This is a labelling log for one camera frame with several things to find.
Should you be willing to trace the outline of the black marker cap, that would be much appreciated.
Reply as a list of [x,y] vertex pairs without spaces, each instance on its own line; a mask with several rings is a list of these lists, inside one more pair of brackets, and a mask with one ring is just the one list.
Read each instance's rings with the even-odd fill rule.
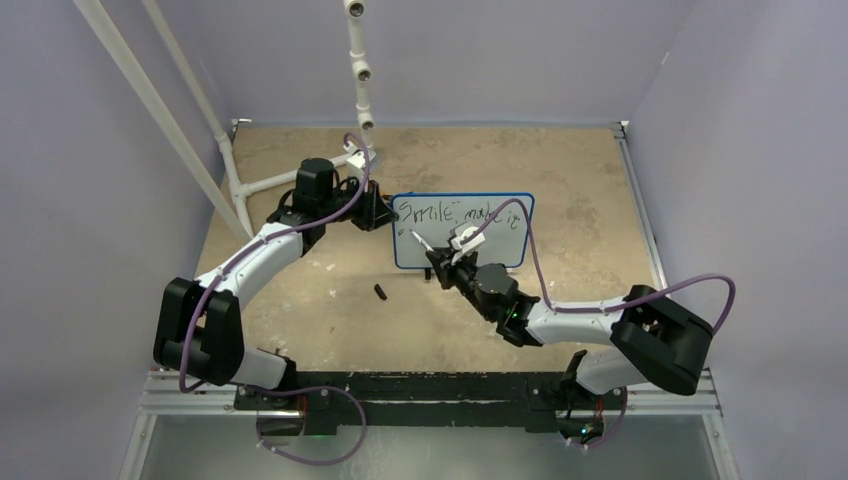
[[381,285],[380,285],[380,284],[375,284],[375,285],[373,286],[373,289],[374,289],[375,293],[377,294],[377,296],[378,296],[378,297],[379,297],[382,301],[386,301],[386,300],[387,300],[387,295],[386,295],[385,291],[383,290],[383,288],[381,287]]

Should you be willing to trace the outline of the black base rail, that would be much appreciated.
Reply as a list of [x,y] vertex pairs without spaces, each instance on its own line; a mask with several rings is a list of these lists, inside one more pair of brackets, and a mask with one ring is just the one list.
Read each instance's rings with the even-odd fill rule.
[[600,436],[624,406],[620,388],[596,397],[561,372],[307,371],[297,385],[303,391],[293,397],[240,387],[234,407],[257,414],[268,436],[366,425],[508,427],[579,440]]

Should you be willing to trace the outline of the white whiteboard marker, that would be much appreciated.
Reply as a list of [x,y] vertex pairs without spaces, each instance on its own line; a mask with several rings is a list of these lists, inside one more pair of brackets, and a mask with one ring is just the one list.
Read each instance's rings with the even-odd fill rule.
[[419,233],[410,229],[410,234],[425,249],[425,251],[434,251],[433,247]]

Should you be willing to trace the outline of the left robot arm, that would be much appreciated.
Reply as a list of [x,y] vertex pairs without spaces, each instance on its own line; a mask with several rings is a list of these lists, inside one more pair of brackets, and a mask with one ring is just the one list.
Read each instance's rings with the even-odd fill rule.
[[369,176],[366,153],[355,152],[346,165],[348,175],[341,177],[328,159],[303,160],[294,187],[245,246],[196,279],[177,277],[166,285],[153,344],[158,365],[216,386],[259,388],[275,409],[295,402],[295,362],[247,346],[241,314],[279,272],[317,244],[327,224],[349,221],[370,232],[397,220]]

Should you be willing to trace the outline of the aluminium frame rail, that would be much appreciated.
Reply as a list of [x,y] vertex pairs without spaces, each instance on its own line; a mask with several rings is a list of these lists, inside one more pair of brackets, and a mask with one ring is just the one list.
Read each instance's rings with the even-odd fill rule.
[[144,384],[139,411],[150,415],[216,416],[235,412],[236,388],[204,384],[184,393],[175,371],[152,371]]

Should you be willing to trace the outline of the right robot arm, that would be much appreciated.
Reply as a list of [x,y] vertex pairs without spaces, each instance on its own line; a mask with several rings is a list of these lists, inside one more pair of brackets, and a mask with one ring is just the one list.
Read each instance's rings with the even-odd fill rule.
[[693,394],[715,331],[705,320],[647,285],[598,303],[554,303],[522,292],[502,264],[477,265],[471,254],[428,248],[441,287],[456,289],[496,332],[517,346],[582,343],[561,381],[564,399],[584,407],[615,388],[640,383]]

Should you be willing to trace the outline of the blue framed whiteboard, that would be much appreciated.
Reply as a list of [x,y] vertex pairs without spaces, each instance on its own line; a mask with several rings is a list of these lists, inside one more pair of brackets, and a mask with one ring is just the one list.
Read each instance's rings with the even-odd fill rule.
[[[425,249],[413,238],[417,233],[433,247],[446,247],[453,230],[467,222],[481,225],[504,202],[516,198],[532,213],[535,197],[529,192],[402,193],[392,197],[398,214],[392,225],[395,264],[400,269],[426,269],[430,262]],[[525,257],[527,222],[521,207],[510,204],[483,232],[478,262],[520,266]]]

